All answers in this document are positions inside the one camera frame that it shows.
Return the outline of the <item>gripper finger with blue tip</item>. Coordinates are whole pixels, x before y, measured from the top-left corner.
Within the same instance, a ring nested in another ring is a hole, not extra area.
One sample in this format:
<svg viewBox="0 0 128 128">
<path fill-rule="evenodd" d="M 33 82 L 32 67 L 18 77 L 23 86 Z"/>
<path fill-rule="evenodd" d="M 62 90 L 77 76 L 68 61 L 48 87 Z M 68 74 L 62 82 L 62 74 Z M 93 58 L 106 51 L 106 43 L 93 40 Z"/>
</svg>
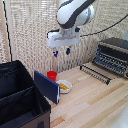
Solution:
<svg viewBox="0 0 128 128">
<path fill-rule="evenodd" d="M 68 47 L 68 48 L 66 49 L 66 55 L 69 55 L 69 54 L 70 54 L 70 52 L 71 52 L 71 48 L 70 48 L 70 47 Z"/>
<path fill-rule="evenodd" d="M 53 48 L 53 56 L 58 57 L 58 50 L 56 48 Z"/>
</svg>

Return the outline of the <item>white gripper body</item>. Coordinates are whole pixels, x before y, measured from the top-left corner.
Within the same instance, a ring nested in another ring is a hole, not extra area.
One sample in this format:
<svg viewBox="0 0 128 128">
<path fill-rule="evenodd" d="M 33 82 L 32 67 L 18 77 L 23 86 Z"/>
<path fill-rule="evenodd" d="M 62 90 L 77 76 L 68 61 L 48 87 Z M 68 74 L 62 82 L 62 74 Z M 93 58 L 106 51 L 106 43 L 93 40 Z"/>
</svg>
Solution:
<svg viewBox="0 0 128 128">
<path fill-rule="evenodd" d="M 80 29 L 57 29 L 47 33 L 47 46 L 56 48 L 60 46 L 72 46 L 79 42 Z"/>
</svg>

